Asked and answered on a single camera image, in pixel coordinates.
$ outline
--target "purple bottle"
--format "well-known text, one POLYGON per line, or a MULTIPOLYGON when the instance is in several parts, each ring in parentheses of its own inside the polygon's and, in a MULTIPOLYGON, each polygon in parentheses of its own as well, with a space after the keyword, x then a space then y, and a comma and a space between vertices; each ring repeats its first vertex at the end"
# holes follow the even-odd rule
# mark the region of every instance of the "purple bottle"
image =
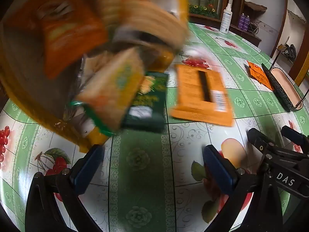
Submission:
POLYGON ((245 21, 244 21, 244 25, 243 25, 243 31, 247 31, 248 27, 249 27, 249 24, 250 24, 250 18, 249 16, 247 16, 245 18, 245 21))
POLYGON ((238 27, 240 28, 240 29, 242 29, 243 28, 243 25, 244 25, 244 22, 245 22, 245 15, 244 15, 244 13, 242 14, 242 15, 240 15, 240 17, 239 17, 239 21, 238 21, 238 27))

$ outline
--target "yellow basket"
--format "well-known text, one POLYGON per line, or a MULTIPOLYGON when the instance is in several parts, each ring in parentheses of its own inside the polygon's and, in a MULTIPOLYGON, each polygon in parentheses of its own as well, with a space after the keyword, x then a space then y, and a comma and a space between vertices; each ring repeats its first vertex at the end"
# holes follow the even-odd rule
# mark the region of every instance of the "yellow basket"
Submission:
MULTIPOLYGON (((3 21, 27 0, 14 0, 1 21, 0 80, 8 96, 30 118, 67 140, 86 153, 93 144, 103 144, 107 136, 95 128, 87 138, 62 120, 67 93, 73 81, 67 69, 55 80, 48 80, 43 69, 42 44, 25 33, 7 29, 3 21)), ((163 9, 174 12, 182 22, 188 20, 187 0, 155 0, 163 9)), ((155 63, 157 70, 167 67, 174 57, 166 52, 155 63)))

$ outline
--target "dark green packet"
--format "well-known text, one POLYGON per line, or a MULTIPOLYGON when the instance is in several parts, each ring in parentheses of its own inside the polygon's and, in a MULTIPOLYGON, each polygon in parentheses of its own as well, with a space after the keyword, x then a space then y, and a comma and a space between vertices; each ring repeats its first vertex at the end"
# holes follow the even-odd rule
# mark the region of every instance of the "dark green packet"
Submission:
POLYGON ((165 128, 165 99, 168 74, 147 72, 133 99, 122 128, 161 133, 165 128))

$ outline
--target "barcode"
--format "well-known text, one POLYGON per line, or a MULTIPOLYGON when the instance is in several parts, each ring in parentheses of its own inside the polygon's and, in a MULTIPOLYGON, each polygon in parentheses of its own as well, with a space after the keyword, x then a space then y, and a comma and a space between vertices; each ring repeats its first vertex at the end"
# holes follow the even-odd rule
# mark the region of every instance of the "barcode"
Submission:
POLYGON ((226 112, 227 111, 227 103, 224 98, 224 93, 219 90, 211 90, 214 102, 217 105, 216 111, 218 112, 226 112))

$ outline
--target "table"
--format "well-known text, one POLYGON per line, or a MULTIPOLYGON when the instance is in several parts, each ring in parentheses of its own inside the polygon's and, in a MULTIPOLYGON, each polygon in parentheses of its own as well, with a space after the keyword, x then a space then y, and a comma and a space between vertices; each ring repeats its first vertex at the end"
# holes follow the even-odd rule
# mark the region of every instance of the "table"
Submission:
MULTIPOLYGON (((188 40, 211 51, 213 62, 209 67, 222 75, 234 108, 233 127, 169 116, 177 97, 175 64, 186 59, 178 55, 166 71, 165 131, 154 134, 124 130, 109 139, 102 166, 80 196, 103 231, 204 231, 208 223, 203 220, 207 215, 203 206, 210 197, 196 170, 202 164, 203 145, 213 144, 220 150, 227 139, 237 140, 247 154, 245 169, 255 173, 261 153, 248 143, 246 132, 250 128, 259 129, 287 149, 294 146, 281 136, 282 126, 309 135, 307 101, 300 111, 286 112, 273 92, 248 76, 246 60, 270 67, 269 56, 231 32, 225 35, 195 24, 189 24, 189 28, 188 40)), ((67 167, 72 167, 85 154, 75 144, 35 123, 11 100, 0 115, 0 129, 6 125, 11 133, 0 171, 0 200, 11 220, 24 231, 27 195, 34 174, 53 168, 53 156, 63 157, 67 167)), ((285 211, 289 194, 280 192, 285 211)), ((63 203, 58 199, 57 203, 67 225, 74 229, 63 203)), ((248 206, 233 227, 242 222, 248 206)))

